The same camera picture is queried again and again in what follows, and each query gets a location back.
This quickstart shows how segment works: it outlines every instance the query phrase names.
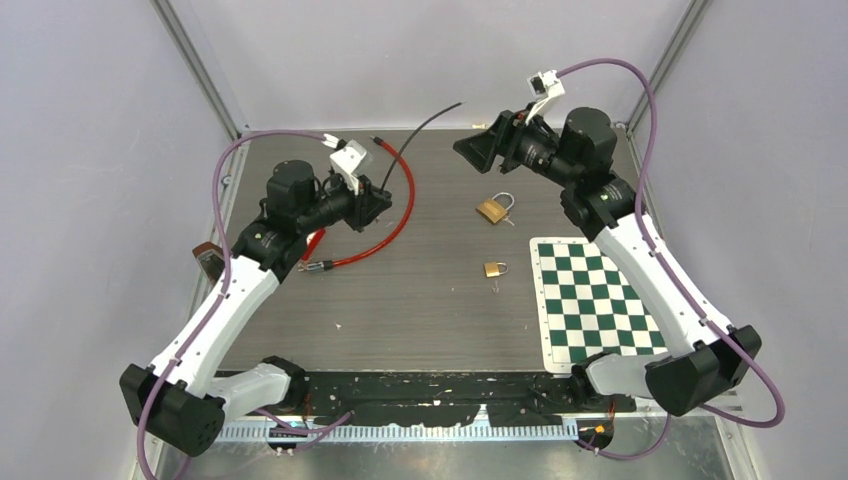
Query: chess mat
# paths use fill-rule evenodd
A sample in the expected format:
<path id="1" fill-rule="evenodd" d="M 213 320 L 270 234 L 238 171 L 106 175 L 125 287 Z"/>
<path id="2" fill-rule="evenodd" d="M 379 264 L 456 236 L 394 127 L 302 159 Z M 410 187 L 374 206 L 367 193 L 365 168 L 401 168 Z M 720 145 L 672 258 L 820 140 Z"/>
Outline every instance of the chess mat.
<path id="1" fill-rule="evenodd" d="M 602 351 L 666 352 L 650 312 L 613 261 L 585 238 L 530 240 L 545 369 L 570 373 Z"/>

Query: padlock shackle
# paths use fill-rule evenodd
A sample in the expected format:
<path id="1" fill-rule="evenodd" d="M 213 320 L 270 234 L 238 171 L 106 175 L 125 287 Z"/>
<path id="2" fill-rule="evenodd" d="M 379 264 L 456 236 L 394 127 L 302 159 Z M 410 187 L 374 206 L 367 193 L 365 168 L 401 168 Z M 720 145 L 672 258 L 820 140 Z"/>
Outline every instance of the padlock shackle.
<path id="1" fill-rule="evenodd" d="M 501 196 L 509 198 L 509 205 L 504 207 L 507 211 L 509 211 L 509 209 L 512 208 L 515 205 L 515 196 L 513 196 L 509 192 L 499 192 L 499 193 L 496 193 L 492 196 L 492 200 L 497 201 L 498 197 L 501 197 Z"/>

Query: floor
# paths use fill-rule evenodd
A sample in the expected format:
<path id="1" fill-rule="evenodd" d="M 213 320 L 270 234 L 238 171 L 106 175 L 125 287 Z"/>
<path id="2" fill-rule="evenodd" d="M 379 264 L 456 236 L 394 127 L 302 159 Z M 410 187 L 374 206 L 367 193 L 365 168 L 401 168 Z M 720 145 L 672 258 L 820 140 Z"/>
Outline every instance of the floor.
<path id="1" fill-rule="evenodd" d="M 409 224 L 390 246 L 362 262 L 323 273 L 298 273 L 254 314 L 223 369 L 248 369 L 279 355 L 307 370 L 542 370 L 529 241 L 538 236 L 580 236 L 562 213 L 560 189 L 527 169 L 509 175 L 478 174 L 452 144 L 472 131 L 424 131 L 404 157 L 417 196 Z M 377 134 L 399 148 L 406 131 L 345 132 L 375 156 L 366 172 L 382 179 L 390 156 L 369 139 Z M 329 149 L 292 137 L 250 146 L 230 221 L 230 239 L 258 214 L 273 167 L 290 159 L 313 164 L 323 176 Z M 615 171 L 635 182 L 636 169 L 623 134 Z M 398 168 L 387 189 L 395 206 L 361 234 L 339 224 L 329 229 L 314 258 L 337 259 L 382 239 L 403 214 L 407 184 Z M 515 195 L 511 220 L 490 225 L 475 208 L 492 195 Z M 509 273 L 493 279 L 484 262 L 504 262 Z"/>

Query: small padlock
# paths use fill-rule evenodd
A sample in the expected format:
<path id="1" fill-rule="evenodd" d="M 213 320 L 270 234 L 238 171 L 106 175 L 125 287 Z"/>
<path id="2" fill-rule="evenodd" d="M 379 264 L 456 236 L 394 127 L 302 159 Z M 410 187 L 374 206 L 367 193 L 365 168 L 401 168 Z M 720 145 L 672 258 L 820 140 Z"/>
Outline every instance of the small padlock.
<path id="1" fill-rule="evenodd" d="M 486 277 L 500 277 L 509 271 L 509 267 L 505 263 L 489 262 L 483 264 L 483 271 L 486 272 Z"/>
<path id="2" fill-rule="evenodd" d="M 498 203 L 498 197 L 509 198 L 509 205 L 503 206 Z M 480 212 L 480 215 L 483 215 L 486 220 L 491 222 L 492 225 L 494 225 L 506 218 L 507 215 L 509 215 L 509 209 L 511 209 L 513 205 L 515 205 L 515 197 L 513 197 L 511 193 L 500 192 L 492 198 L 481 203 L 477 207 L 477 211 Z"/>

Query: brown object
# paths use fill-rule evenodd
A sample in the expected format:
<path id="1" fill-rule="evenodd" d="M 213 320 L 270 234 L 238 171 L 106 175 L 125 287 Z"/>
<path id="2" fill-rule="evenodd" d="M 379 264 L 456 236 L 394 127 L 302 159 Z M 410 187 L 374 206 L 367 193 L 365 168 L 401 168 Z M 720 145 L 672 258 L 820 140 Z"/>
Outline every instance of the brown object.
<path id="1" fill-rule="evenodd" d="M 509 198 L 509 205 L 503 206 L 498 203 L 498 197 Z M 513 197 L 509 193 L 501 192 L 478 205 L 477 211 L 480 213 L 480 215 L 483 215 L 483 217 L 488 220 L 489 223 L 495 225 L 496 223 L 506 218 L 507 215 L 509 215 L 509 209 L 512 208 L 513 205 L 515 205 L 515 197 Z"/>
<path id="2" fill-rule="evenodd" d="M 224 252 L 212 242 L 203 242 L 191 250 L 197 264 L 211 283 L 216 283 L 224 273 Z"/>
<path id="3" fill-rule="evenodd" d="M 509 271 L 509 267 L 507 267 L 505 263 L 489 262 L 483 264 L 483 271 L 486 273 L 488 278 L 500 277 Z"/>

